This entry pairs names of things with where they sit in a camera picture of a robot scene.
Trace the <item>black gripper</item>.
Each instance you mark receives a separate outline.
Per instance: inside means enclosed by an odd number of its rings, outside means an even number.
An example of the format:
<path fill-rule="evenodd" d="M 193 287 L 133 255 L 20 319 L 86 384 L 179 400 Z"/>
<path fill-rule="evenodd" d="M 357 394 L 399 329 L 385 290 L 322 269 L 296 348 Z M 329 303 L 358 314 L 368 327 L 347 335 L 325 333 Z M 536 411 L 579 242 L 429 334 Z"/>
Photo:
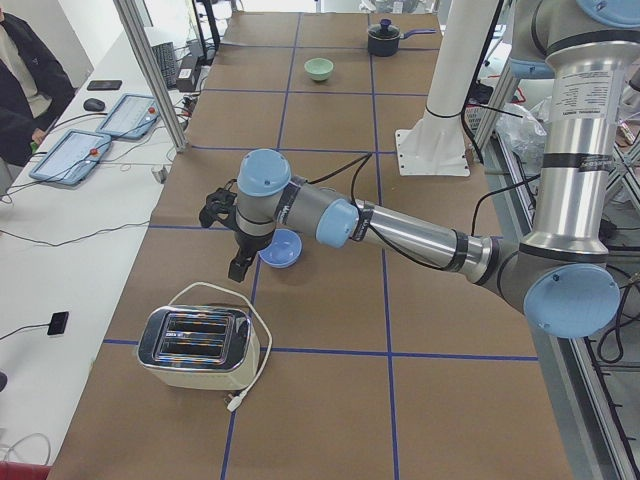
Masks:
<path fill-rule="evenodd" d="M 273 235 L 274 232 L 261 236 L 249 235 L 242 231 L 236 232 L 234 238 L 238 251 L 230 261 L 228 278 L 235 282 L 243 282 L 256 255 L 271 244 Z"/>

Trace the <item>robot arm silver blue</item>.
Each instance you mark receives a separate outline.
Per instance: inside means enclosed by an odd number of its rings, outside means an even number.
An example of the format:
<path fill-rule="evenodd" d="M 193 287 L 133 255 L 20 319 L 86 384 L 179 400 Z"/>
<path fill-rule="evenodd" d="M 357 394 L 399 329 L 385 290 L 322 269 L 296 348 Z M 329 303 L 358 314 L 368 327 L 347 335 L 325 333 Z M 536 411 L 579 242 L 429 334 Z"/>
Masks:
<path fill-rule="evenodd" d="M 624 77 L 639 56 L 639 5 L 516 3 L 508 64 L 553 82 L 533 226 L 520 240 L 473 230 L 470 189 L 483 169 L 467 161 L 460 118 L 498 10 L 495 1 L 453 3 L 420 118 L 393 139 L 398 192 L 382 203 L 297 176 L 277 151 L 244 156 L 226 221 L 238 245 L 232 280 L 287 227 L 330 248 L 368 242 L 461 275 L 560 338 L 589 336 L 615 318 L 621 294 L 598 230 Z"/>

